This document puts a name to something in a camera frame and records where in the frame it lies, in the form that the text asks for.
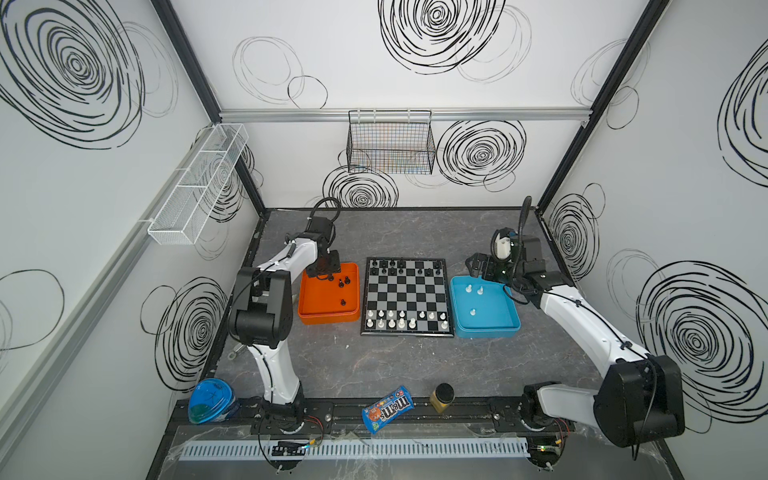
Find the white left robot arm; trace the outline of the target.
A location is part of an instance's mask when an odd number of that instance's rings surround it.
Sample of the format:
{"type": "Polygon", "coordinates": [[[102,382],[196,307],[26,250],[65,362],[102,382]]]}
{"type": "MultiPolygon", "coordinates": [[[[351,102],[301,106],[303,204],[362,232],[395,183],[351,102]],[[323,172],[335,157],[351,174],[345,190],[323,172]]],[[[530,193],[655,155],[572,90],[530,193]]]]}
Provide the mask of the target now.
{"type": "Polygon", "coordinates": [[[253,356],[262,383],[264,415],[290,430],[304,421],[301,381],[292,366],[288,335],[293,326],[293,283],[303,274],[332,276],[340,271],[339,254],[331,248],[335,220],[310,216],[303,231],[256,267],[243,267],[227,320],[228,334],[253,356]]]}

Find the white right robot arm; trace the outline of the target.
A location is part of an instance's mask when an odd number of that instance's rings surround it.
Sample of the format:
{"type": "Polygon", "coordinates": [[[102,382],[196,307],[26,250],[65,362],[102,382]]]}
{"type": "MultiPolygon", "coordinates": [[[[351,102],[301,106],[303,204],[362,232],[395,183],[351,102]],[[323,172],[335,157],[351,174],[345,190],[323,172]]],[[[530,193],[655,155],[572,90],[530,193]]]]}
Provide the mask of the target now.
{"type": "Polygon", "coordinates": [[[528,429],[570,420],[621,448],[683,434],[679,366],[632,342],[586,301],[569,275],[548,269],[537,237],[498,230],[489,253],[475,253],[465,265],[471,277],[501,286],[511,300],[555,320],[601,375],[597,390],[552,381],[525,386],[520,417],[528,429]]]}

